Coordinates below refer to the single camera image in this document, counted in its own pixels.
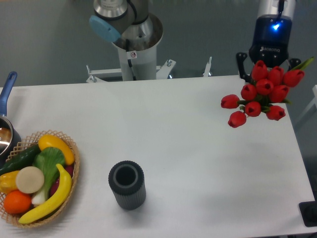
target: light blue cap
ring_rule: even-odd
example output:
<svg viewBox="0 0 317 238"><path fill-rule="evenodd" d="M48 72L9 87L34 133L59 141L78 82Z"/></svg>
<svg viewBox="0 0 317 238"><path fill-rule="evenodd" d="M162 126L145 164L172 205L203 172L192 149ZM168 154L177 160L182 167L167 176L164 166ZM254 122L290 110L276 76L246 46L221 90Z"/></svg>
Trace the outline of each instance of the light blue cap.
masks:
<svg viewBox="0 0 317 238"><path fill-rule="evenodd" d="M121 37L121 34L113 26L97 16L91 16L89 24L92 30L106 41L115 42Z"/></svg>

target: orange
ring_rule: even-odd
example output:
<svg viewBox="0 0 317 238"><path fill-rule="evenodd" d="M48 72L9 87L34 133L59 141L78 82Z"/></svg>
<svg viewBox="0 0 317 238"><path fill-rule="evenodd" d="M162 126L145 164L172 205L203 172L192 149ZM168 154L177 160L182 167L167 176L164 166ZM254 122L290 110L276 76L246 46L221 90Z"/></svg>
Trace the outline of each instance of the orange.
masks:
<svg viewBox="0 0 317 238"><path fill-rule="evenodd" d="M19 214L29 210L31 196L19 190L8 193L3 201L3 207L7 213Z"/></svg>

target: gray floor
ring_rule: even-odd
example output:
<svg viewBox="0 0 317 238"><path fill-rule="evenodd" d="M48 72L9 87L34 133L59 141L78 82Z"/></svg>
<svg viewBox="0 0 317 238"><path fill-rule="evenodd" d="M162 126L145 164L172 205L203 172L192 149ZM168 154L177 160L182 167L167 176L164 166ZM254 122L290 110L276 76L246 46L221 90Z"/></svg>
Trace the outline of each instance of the gray floor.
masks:
<svg viewBox="0 0 317 238"><path fill-rule="evenodd" d="M93 0L0 0L0 87L12 70L16 86L84 83L86 65L119 68L115 48L89 27ZM158 65L177 61L174 76L201 76L212 56L214 76L234 75L235 54L252 43L258 0L150 0L162 22ZM317 0L299 0L289 42L291 57L317 57ZM317 61L289 94L294 121L313 99ZM317 175L317 114L296 131L309 176Z"/></svg>

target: black cylindrical container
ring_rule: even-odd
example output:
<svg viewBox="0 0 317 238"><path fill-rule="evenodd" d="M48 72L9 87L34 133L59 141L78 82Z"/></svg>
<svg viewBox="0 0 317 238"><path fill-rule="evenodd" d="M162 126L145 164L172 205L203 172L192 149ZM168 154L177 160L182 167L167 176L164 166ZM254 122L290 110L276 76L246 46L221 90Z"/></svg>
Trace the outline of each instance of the black cylindrical container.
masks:
<svg viewBox="0 0 317 238"><path fill-rule="evenodd" d="M120 207L133 210L141 206L146 198L144 173L132 161L122 161L112 167L108 182Z"/></svg>

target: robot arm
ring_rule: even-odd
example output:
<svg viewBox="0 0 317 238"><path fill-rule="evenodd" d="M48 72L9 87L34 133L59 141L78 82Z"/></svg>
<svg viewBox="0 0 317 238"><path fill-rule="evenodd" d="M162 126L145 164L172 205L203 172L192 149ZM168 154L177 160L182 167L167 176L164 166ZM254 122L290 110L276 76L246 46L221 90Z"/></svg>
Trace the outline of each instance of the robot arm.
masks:
<svg viewBox="0 0 317 238"><path fill-rule="evenodd" d="M288 55L288 42L296 0L261 0L249 56L253 63L263 60L269 68L280 66ZM246 53L237 54L240 77L249 81L244 71ZM299 59L290 60L291 67L300 64Z"/></svg>
<svg viewBox="0 0 317 238"><path fill-rule="evenodd" d="M102 39L115 42L132 24L141 24L149 15L148 0L95 0L96 16L90 26Z"/></svg>

